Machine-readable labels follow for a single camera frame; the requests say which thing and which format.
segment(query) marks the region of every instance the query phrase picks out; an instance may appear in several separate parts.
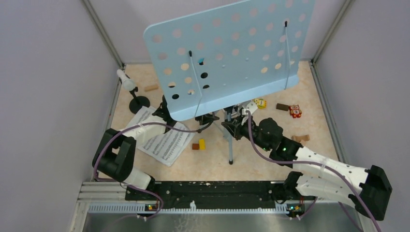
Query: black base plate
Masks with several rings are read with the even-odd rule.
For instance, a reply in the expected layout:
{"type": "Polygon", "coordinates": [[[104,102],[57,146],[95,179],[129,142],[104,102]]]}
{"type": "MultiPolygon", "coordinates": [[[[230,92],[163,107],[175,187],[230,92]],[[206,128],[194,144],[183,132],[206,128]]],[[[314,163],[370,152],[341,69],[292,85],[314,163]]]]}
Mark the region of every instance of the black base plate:
{"type": "Polygon", "coordinates": [[[149,107],[151,105],[147,97],[138,96],[137,99],[139,103],[135,99],[132,99],[129,105],[130,111],[133,114],[136,114],[143,106],[149,107]]]}
{"type": "MultiPolygon", "coordinates": [[[[127,201],[157,200],[149,194],[127,190],[127,201]]],[[[149,190],[164,200],[164,209],[189,208],[192,201],[198,209],[275,208],[275,200],[295,199],[286,195],[283,182],[271,181],[162,181],[149,190]]]]}

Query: yellow block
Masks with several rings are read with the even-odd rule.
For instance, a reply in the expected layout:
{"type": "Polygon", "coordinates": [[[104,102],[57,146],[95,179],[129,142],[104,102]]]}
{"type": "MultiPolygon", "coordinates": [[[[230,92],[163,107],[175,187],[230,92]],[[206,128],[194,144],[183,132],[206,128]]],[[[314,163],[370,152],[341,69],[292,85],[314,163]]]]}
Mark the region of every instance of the yellow block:
{"type": "Polygon", "coordinates": [[[264,100],[262,98],[256,98],[253,101],[258,105],[259,109],[266,108],[266,100],[264,100]]]}
{"type": "Polygon", "coordinates": [[[199,149],[205,150],[205,140],[204,139],[199,140],[199,149]]]}

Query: brown block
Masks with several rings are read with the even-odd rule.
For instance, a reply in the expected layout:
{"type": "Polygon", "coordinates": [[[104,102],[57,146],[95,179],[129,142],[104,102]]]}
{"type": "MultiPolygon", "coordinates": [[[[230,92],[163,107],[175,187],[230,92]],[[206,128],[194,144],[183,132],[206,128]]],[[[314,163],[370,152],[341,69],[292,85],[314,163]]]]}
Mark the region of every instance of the brown block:
{"type": "Polygon", "coordinates": [[[199,144],[192,144],[193,150],[199,150],[199,144]]]}
{"type": "Polygon", "coordinates": [[[296,136],[296,135],[294,135],[294,136],[292,136],[292,140],[294,140],[294,141],[296,141],[296,142],[298,142],[298,143],[300,143],[300,141],[305,141],[305,142],[307,142],[307,141],[309,141],[310,140],[310,136],[307,134],[307,135],[303,135],[303,136],[296,136]]]}
{"type": "Polygon", "coordinates": [[[144,91],[145,91],[145,92],[149,92],[149,91],[156,90],[156,89],[158,89],[158,88],[159,88],[159,87],[158,87],[157,84],[155,84],[155,85],[150,85],[150,86],[146,86],[146,87],[144,88],[144,91]]]}
{"type": "Polygon", "coordinates": [[[276,109],[278,110],[283,110],[283,111],[288,111],[289,110],[289,106],[288,105],[284,105],[284,104],[276,104],[276,109]]]}

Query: white wall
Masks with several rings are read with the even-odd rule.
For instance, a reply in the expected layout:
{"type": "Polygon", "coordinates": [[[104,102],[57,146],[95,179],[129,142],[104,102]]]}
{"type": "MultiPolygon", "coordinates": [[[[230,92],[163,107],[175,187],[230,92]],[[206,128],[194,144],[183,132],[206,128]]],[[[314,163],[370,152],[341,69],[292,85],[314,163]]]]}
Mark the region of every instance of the white wall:
{"type": "Polygon", "coordinates": [[[116,64],[79,0],[0,1],[0,227],[67,231],[116,64]]]}
{"type": "Polygon", "coordinates": [[[385,232],[410,218],[410,1],[358,0],[318,63],[347,156],[382,167],[393,193],[385,232]]]}
{"type": "MultiPolygon", "coordinates": [[[[90,0],[108,36],[125,63],[150,61],[143,39],[144,30],[149,25],[238,1],[90,0]]],[[[302,58],[313,58],[344,1],[316,0],[302,58]]]]}

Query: cable clip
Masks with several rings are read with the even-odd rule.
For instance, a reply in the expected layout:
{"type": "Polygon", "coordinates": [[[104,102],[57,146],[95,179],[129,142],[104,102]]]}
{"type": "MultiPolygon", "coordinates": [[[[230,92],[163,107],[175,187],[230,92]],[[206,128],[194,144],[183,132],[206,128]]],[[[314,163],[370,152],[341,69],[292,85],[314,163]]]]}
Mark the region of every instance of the cable clip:
{"type": "Polygon", "coordinates": [[[139,126],[139,129],[140,129],[140,130],[138,130],[138,134],[141,134],[141,133],[142,133],[142,141],[144,141],[144,143],[145,143],[145,142],[146,142],[146,141],[145,141],[146,128],[145,128],[145,126],[144,126],[142,123],[138,123],[137,125],[139,126]]]}
{"type": "Polygon", "coordinates": [[[319,178],[323,178],[323,172],[324,172],[324,169],[326,167],[326,164],[327,164],[328,160],[329,160],[329,158],[327,158],[327,157],[323,158],[323,160],[321,162],[322,166],[321,166],[321,169],[320,169],[320,172],[319,172],[319,178]]]}

